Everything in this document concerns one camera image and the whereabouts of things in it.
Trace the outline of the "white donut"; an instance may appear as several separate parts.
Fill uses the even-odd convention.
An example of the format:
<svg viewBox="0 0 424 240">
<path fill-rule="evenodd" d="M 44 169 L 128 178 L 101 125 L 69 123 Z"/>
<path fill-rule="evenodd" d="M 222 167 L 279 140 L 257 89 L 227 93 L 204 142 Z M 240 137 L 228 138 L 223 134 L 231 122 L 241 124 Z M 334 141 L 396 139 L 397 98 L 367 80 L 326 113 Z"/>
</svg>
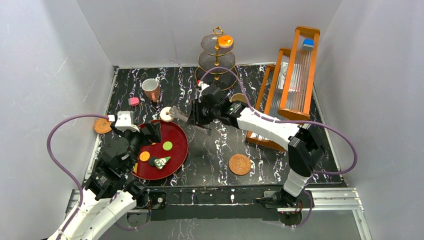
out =
<svg viewBox="0 0 424 240">
<path fill-rule="evenodd" d="M 160 117 L 160 119 L 162 120 L 162 121 L 164 121 L 164 122 L 171 122 L 173 119 L 174 119 L 174 117 L 171 115 L 171 113 L 170 113 L 170 111 L 171 111 L 171 107 L 170 106 L 167 106 L 167 107 L 164 107 L 161 111 L 160 111 L 160 114 L 159 114 L 159 117 Z"/>
</svg>

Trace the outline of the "green macaron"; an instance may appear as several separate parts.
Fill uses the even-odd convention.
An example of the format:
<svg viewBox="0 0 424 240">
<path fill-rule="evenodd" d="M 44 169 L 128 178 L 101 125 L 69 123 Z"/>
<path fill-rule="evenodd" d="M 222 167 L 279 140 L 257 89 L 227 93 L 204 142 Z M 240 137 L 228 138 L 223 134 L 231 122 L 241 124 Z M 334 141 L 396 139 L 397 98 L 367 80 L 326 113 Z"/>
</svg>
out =
<svg viewBox="0 0 424 240">
<path fill-rule="evenodd" d="M 173 143 L 171 141 L 166 141 L 162 145 L 164 151 L 170 151 L 173 148 Z"/>
</svg>

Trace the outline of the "green triangular cake slice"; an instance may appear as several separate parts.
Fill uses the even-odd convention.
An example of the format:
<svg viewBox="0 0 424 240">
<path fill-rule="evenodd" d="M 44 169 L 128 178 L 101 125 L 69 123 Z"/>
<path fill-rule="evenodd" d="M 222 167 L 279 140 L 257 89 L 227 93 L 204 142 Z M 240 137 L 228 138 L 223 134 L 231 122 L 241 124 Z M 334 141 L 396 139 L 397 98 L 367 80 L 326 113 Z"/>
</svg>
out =
<svg viewBox="0 0 424 240">
<path fill-rule="evenodd" d="M 157 158 L 157 159 L 155 160 L 156 168 L 157 168 L 158 170 L 162 170 L 162 169 L 164 168 L 164 166 L 168 163 L 168 161 L 169 161 L 170 159 L 171 159 L 171 157 L 170 157 L 170 156 Z"/>
</svg>

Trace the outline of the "orange donut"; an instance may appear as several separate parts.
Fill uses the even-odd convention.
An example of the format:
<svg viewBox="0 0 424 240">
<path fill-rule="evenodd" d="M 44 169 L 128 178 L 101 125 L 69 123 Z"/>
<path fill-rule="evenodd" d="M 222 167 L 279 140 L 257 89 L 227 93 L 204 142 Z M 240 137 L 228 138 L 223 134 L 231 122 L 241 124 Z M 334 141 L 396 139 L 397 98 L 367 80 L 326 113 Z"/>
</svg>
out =
<svg viewBox="0 0 424 240">
<path fill-rule="evenodd" d="M 219 46 L 220 48 L 227 49 L 227 48 L 230 48 L 231 46 L 233 46 L 233 44 L 234 44 L 234 40 L 233 40 L 233 38 L 232 38 L 231 36 L 229 36 L 229 35 L 221 35 L 221 36 L 217 39 L 217 43 L 218 43 L 218 46 Z"/>
</svg>

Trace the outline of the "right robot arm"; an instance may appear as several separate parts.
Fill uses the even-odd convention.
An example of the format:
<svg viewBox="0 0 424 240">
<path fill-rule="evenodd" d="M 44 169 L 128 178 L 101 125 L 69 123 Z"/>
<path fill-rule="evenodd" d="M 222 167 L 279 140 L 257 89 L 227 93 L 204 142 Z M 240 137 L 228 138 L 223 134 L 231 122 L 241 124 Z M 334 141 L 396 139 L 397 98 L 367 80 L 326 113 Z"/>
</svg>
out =
<svg viewBox="0 0 424 240">
<path fill-rule="evenodd" d="M 241 101 L 230 102 L 222 90 L 200 81 L 199 98 L 192 100 L 187 123 L 204 126 L 219 120 L 224 125 L 259 134 L 287 151 L 290 172 L 281 190 L 282 202 L 295 207 L 302 199 L 318 163 L 326 155 L 320 134 L 309 123 L 281 123 L 278 118 L 250 109 Z"/>
</svg>

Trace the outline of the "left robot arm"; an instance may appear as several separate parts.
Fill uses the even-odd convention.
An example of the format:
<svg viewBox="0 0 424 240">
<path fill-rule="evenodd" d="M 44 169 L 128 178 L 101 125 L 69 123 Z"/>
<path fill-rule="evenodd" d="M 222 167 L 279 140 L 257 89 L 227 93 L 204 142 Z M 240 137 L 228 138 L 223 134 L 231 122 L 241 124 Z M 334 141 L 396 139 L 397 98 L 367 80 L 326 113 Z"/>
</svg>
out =
<svg viewBox="0 0 424 240">
<path fill-rule="evenodd" d="M 160 122 L 143 127 L 113 122 L 111 128 L 119 137 L 106 146 L 79 187 L 79 201 L 49 239 L 97 240 L 129 210 L 150 204 L 148 188 L 126 176 L 133 171 L 143 146 L 162 141 Z"/>
</svg>

